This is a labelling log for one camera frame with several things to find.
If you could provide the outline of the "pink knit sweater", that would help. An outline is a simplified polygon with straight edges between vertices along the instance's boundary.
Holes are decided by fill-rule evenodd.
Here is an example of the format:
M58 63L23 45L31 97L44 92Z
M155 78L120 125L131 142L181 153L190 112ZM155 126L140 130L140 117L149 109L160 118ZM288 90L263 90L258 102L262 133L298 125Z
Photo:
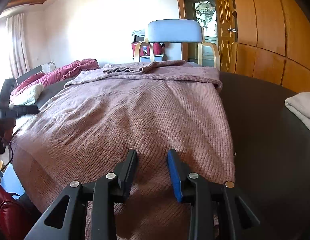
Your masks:
M193 171L222 184L235 177L234 150L219 95L220 73L163 61L147 73L81 72L20 127L13 168L39 211L71 181L95 181L137 151L131 195L115 207L119 239L186 239L166 156L175 149Z

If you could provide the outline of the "white knit folded garment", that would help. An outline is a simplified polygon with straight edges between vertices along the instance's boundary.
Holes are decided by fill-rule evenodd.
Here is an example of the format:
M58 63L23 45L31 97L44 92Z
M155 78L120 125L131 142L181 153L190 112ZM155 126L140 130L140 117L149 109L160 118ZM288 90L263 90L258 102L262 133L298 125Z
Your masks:
M28 87L22 93L18 95L11 96L9 106L17 106L17 105L33 105L38 100L39 96L43 92L44 86L42 83L38 83Z

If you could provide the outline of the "striped curtain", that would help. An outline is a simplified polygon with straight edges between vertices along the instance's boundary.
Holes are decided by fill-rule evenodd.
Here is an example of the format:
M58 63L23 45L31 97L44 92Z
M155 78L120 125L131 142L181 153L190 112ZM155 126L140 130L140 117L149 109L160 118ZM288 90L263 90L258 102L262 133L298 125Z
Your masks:
M9 41L9 61L12 76L17 79L30 71L24 35L24 14L16 14L6 19Z

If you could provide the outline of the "red leather chair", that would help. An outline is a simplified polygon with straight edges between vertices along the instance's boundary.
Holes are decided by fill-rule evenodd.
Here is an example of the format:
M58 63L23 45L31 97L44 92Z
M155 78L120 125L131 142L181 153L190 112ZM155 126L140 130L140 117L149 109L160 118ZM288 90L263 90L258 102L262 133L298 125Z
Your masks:
M0 185L0 239L24 239L28 221L22 221L23 207Z

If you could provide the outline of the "pink ruffled bedding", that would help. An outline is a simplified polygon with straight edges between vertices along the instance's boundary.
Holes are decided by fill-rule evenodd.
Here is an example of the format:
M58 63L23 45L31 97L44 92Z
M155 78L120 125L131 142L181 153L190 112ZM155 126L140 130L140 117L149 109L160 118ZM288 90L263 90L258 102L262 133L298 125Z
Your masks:
M47 74L41 72L28 77L12 91L11 95L18 95L27 88L39 83L41 83L43 87L47 87L54 83L77 77L82 71L97 69L99 69L99 64L96 59L76 60L61 68L56 68Z

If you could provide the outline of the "grey cloth on box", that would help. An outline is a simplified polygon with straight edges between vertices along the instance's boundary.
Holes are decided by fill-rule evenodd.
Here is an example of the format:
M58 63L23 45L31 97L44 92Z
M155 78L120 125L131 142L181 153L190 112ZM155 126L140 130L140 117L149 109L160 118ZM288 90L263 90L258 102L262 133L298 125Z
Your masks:
M145 37L145 30L134 30L132 36Z

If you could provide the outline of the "red storage box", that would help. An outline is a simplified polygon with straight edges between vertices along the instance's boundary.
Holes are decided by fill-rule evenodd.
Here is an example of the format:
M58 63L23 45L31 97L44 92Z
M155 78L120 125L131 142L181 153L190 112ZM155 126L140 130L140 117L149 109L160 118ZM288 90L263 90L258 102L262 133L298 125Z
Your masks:
M135 47L138 44L138 42L132 42L132 50L133 50L133 56ZM153 44L153 52L154 56L161 55L164 52L165 44L164 43L154 43ZM140 56L150 56L150 46L145 45L140 48Z

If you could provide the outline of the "grey chair with wooden arms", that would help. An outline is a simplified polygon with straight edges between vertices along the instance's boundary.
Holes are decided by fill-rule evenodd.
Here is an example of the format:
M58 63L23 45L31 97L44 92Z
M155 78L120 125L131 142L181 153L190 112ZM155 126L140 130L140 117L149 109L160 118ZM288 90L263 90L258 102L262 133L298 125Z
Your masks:
M203 47L210 47L214 57L214 68L221 69L220 54L216 44L205 42L203 30L200 24L194 20L167 19L156 20L148 24L148 38L139 42L134 51L134 62L140 61L140 48L145 45L150 46L150 61L154 61L154 43L195 43L198 49L198 65L203 63Z

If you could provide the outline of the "wooden wardrobe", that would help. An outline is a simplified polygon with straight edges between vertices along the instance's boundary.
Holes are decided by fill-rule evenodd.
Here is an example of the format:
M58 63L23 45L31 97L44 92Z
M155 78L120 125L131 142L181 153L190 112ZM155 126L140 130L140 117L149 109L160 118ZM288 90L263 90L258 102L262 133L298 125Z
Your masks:
M235 74L310 92L310 22L295 0L235 0Z

